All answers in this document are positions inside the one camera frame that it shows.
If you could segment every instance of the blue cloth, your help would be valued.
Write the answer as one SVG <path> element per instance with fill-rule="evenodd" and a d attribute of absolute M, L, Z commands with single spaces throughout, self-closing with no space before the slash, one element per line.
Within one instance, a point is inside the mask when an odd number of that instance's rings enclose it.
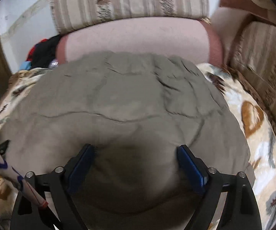
<path fill-rule="evenodd" d="M 31 64 L 30 61 L 24 61 L 20 66 L 20 70 L 30 70 Z"/>

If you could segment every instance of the pink cushion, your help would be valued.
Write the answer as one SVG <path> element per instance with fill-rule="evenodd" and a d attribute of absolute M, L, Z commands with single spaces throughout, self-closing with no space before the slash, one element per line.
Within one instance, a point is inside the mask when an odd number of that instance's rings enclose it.
<path fill-rule="evenodd" d="M 64 36 L 56 56 L 62 64 L 106 50 L 178 55 L 194 64 L 211 61 L 216 66 L 221 66 L 223 56 L 220 39 L 211 26 L 173 17 L 124 19 L 84 28 Z"/>

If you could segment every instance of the gray blanket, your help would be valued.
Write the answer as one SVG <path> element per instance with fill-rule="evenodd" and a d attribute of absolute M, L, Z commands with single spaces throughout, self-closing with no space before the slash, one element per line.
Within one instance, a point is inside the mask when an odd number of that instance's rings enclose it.
<path fill-rule="evenodd" d="M 208 167 L 254 182 L 222 94 L 179 57 L 104 52 L 61 65 L 16 107 L 0 132 L 7 139 L 6 158 L 22 174 L 51 172 L 84 144 L 96 146 L 72 197 L 90 229 L 183 229 L 200 197 L 179 170 L 182 144 Z"/>

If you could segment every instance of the striped cushion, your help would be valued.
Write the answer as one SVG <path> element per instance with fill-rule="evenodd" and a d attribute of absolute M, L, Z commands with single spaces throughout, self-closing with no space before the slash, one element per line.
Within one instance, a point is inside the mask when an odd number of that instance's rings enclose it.
<path fill-rule="evenodd" d="M 59 33 L 132 17 L 176 16 L 191 19 L 208 15 L 208 0 L 51 0 Z"/>
<path fill-rule="evenodd" d="M 258 92 L 276 120 L 276 27 L 252 22 L 231 62 Z"/>

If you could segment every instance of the silver bolt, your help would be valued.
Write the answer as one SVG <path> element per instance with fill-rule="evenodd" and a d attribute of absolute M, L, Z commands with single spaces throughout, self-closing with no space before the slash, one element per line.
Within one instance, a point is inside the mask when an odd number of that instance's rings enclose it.
<path fill-rule="evenodd" d="M 246 177 L 246 174 L 244 173 L 244 172 L 239 172 L 239 176 L 241 177 L 241 178 L 245 178 Z"/>
<path fill-rule="evenodd" d="M 209 171 L 209 173 L 212 173 L 212 174 L 217 173 L 217 170 L 216 170 L 215 168 L 213 168 L 213 167 L 210 167 L 210 168 L 208 169 L 208 171 Z"/>
<path fill-rule="evenodd" d="M 63 167 L 57 167 L 57 168 L 55 169 L 55 172 L 56 172 L 56 173 L 61 173 L 61 172 L 63 172 Z"/>
<path fill-rule="evenodd" d="M 34 175 L 34 172 L 30 171 L 30 172 L 27 172 L 25 176 L 27 178 L 31 178 L 33 175 Z"/>

